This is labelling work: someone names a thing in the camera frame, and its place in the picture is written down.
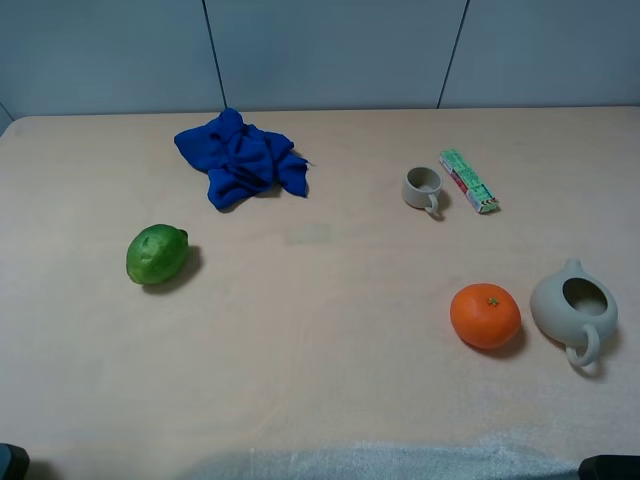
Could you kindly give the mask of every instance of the green lime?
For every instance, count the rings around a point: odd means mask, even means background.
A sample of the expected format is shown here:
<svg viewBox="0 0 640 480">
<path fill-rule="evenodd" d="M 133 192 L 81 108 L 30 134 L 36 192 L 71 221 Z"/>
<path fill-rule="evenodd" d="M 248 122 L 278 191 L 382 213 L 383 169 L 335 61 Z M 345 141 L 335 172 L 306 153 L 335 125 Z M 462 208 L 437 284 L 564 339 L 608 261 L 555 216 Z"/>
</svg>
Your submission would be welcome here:
<svg viewBox="0 0 640 480">
<path fill-rule="evenodd" d="M 178 274 L 189 256 L 188 235 L 170 225 L 141 231 L 127 250 L 127 274 L 135 283 L 153 285 Z"/>
</svg>

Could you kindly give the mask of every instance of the blue cloth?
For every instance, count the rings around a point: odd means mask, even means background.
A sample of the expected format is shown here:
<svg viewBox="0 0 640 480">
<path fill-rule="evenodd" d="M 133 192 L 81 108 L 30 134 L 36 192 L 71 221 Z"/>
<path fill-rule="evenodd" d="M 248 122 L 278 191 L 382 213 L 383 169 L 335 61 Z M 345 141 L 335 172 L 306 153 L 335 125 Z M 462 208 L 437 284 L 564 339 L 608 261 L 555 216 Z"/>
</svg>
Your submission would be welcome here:
<svg viewBox="0 0 640 480">
<path fill-rule="evenodd" d="M 293 142 L 245 125 L 233 108 L 206 125 L 179 133 L 174 142 L 193 168 L 209 175 L 208 197 L 218 210 L 275 183 L 292 195 L 307 196 L 307 161 L 292 153 Z"/>
</svg>

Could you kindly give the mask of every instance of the orange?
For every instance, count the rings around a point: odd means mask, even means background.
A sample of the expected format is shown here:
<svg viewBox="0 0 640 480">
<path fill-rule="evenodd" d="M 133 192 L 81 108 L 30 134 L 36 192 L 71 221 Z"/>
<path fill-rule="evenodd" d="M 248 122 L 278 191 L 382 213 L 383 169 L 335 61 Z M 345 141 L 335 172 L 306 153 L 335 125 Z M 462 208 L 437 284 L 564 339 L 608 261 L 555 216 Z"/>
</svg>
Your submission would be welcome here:
<svg viewBox="0 0 640 480">
<path fill-rule="evenodd" d="M 511 340 L 520 329 L 520 310 L 504 288 L 478 283 L 453 297 L 451 323 L 465 342 L 478 348 L 496 348 Z"/>
</svg>

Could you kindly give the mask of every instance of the gray cloth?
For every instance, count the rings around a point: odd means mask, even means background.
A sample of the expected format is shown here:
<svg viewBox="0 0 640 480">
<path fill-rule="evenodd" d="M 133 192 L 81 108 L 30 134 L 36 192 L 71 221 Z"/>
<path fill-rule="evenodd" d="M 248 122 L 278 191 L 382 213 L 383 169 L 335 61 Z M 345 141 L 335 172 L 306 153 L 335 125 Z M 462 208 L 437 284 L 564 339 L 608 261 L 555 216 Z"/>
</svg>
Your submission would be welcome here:
<svg viewBox="0 0 640 480">
<path fill-rule="evenodd" d="M 577 465 L 503 446 L 233 453 L 210 458 L 184 480 L 577 480 Z"/>
</svg>

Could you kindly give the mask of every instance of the cup rim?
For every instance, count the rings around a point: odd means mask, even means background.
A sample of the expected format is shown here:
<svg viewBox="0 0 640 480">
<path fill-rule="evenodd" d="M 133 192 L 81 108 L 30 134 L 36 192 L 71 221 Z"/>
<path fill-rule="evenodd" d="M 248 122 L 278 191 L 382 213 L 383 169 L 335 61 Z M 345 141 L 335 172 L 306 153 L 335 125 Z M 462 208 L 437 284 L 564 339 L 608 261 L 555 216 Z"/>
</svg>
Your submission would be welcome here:
<svg viewBox="0 0 640 480">
<path fill-rule="evenodd" d="M 413 167 L 413 168 L 409 169 L 409 171 L 404 176 L 404 180 L 405 180 L 406 184 L 409 185 L 413 190 L 415 190 L 416 192 L 427 193 L 426 190 L 416 187 L 413 183 L 411 183 L 411 180 L 409 180 L 409 175 L 411 174 L 411 172 L 413 172 L 415 170 L 429 170 L 429 171 L 431 171 L 431 172 L 436 174 L 436 176 L 438 177 L 438 185 L 436 185 L 435 187 L 429 186 L 429 188 L 431 189 L 430 192 L 436 192 L 436 191 L 438 191 L 438 189 L 442 188 L 442 175 L 440 175 L 440 173 L 437 170 L 435 170 L 435 169 L 433 169 L 431 167 Z"/>
</svg>

